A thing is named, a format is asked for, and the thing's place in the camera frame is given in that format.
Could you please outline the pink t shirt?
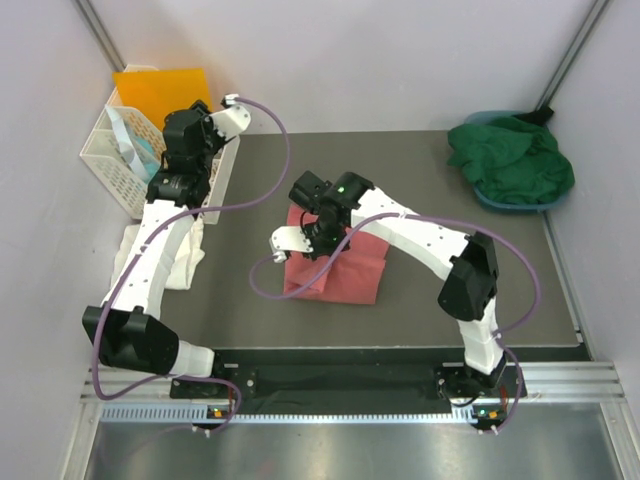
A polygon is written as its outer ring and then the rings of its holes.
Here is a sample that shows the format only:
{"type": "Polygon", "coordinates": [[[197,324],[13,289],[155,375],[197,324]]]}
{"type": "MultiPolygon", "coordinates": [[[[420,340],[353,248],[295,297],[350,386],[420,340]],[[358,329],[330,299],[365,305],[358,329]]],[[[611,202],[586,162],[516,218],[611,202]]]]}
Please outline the pink t shirt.
{"type": "MultiPolygon", "coordinates": [[[[329,303],[373,305],[386,266],[390,245],[369,234],[357,232],[331,267],[299,299],[329,303]]],[[[314,277],[327,263],[323,256],[313,261],[294,252],[285,262],[283,293],[289,294],[314,277]]]]}

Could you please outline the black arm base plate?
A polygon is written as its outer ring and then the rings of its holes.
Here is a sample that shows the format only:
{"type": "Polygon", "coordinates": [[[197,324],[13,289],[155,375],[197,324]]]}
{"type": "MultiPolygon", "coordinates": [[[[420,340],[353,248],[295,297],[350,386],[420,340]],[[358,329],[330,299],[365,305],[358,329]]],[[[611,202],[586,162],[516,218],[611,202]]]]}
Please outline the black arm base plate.
{"type": "Polygon", "coordinates": [[[478,389],[459,347],[221,349],[212,375],[240,389],[246,415],[443,413],[466,393],[479,402],[527,393],[514,365],[478,389]]]}

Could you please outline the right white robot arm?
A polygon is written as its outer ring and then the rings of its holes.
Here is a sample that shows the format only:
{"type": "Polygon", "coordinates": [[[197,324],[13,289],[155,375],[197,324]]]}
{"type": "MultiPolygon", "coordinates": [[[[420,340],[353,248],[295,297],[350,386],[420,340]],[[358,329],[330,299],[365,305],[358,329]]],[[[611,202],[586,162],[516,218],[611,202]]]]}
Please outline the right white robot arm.
{"type": "Polygon", "coordinates": [[[302,228],[284,228],[286,238],[271,241],[276,252],[316,260],[333,254],[349,231],[360,228],[406,253],[443,282],[437,302],[458,322],[469,388],[487,396],[502,385],[506,358],[494,337],[498,265],[490,236],[421,220],[353,172],[331,183],[307,171],[294,182],[289,198],[315,219],[302,228]]]}

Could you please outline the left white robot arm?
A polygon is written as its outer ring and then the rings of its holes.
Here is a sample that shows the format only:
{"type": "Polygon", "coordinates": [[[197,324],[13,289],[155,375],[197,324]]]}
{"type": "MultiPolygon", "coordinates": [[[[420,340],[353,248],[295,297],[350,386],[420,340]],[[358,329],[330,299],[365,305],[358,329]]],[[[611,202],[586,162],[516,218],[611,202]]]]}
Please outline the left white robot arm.
{"type": "Polygon", "coordinates": [[[162,131],[161,166],[147,185],[138,234],[116,284],[100,307],[87,307],[83,327],[99,363],[159,376],[192,376],[205,396],[226,387],[215,354],[194,346],[160,320],[162,297],[179,247],[210,192],[216,154],[246,125],[234,106],[216,113],[202,101],[170,113],[162,131]]]}

